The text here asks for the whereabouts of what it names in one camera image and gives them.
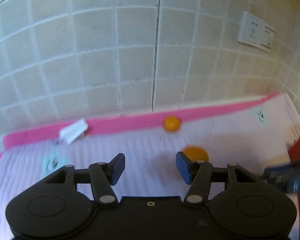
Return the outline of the mandarin near large orange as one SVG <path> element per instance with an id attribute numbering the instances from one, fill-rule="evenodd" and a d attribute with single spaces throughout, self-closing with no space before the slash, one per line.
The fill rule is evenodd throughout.
<path id="1" fill-rule="evenodd" d="M 198 146 L 186 146 L 182 152 L 192 161 L 196 162 L 202 160 L 209 162 L 209 155 L 207 151 Z"/>

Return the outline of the white mat label tag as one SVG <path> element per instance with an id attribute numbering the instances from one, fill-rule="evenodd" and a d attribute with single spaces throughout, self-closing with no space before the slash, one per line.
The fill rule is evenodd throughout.
<path id="1" fill-rule="evenodd" d="M 84 136 L 88 130 L 88 123 L 85 119 L 80 119 L 69 126 L 62 128 L 59 132 L 59 141 L 70 145 L 79 137 Z"/>

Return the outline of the small mandarin by border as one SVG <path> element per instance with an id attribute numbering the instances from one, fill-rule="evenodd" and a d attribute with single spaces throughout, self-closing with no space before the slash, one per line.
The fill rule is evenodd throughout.
<path id="1" fill-rule="evenodd" d="M 164 119 L 163 128 L 167 132 L 177 132 L 181 127 L 181 120 L 176 116 L 168 116 Z"/>

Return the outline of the pink quilted mat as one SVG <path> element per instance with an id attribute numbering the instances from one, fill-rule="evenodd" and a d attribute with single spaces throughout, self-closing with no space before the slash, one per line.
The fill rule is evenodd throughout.
<path id="1" fill-rule="evenodd" d="M 181 121 L 166 132 L 164 119 Z M 4 137 L 0 155 L 0 239 L 13 237 L 5 217 L 8 202 L 60 167 L 77 169 L 108 162 L 118 153 L 126 168 L 114 191 L 122 196 L 184 196 L 187 185 L 175 164 L 189 146 L 206 150 L 214 166 L 237 163 L 255 174 L 289 162 L 288 148 L 300 138 L 300 115 L 286 93 L 255 101 L 177 111 L 90 119 L 87 134 L 71 144 L 59 138 L 64 123 Z"/>

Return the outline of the white wall socket plate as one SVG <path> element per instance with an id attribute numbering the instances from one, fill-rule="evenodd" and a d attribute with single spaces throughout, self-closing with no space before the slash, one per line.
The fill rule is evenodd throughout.
<path id="1" fill-rule="evenodd" d="M 238 42 L 270 52 L 275 39 L 275 28 L 255 15 L 243 11 Z"/>

